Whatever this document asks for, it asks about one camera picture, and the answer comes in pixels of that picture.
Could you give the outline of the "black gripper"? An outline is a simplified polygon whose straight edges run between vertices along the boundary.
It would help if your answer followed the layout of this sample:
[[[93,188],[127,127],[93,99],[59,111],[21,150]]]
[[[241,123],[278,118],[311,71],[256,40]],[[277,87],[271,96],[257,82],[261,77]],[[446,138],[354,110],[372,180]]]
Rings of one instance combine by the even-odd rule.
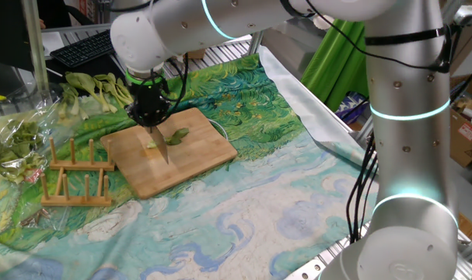
[[[132,120],[142,121],[145,128],[163,123],[170,108],[170,101],[163,97],[157,85],[131,84],[128,89],[133,102],[126,105],[125,110]]]

